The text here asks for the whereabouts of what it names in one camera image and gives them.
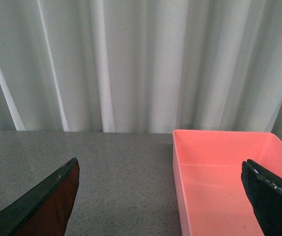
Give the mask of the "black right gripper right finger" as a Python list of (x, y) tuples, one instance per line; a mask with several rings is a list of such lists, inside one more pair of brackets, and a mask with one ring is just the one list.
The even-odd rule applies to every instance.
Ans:
[(248, 159), (241, 180), (264, 235), (282, 236), (282, 178)]

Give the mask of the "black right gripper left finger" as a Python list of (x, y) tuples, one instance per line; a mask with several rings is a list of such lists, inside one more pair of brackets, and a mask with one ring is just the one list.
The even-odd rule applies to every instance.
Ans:
[(79, 163), (70, 159), (0, 211), (0, 236), (63, 236), (79, 187)]

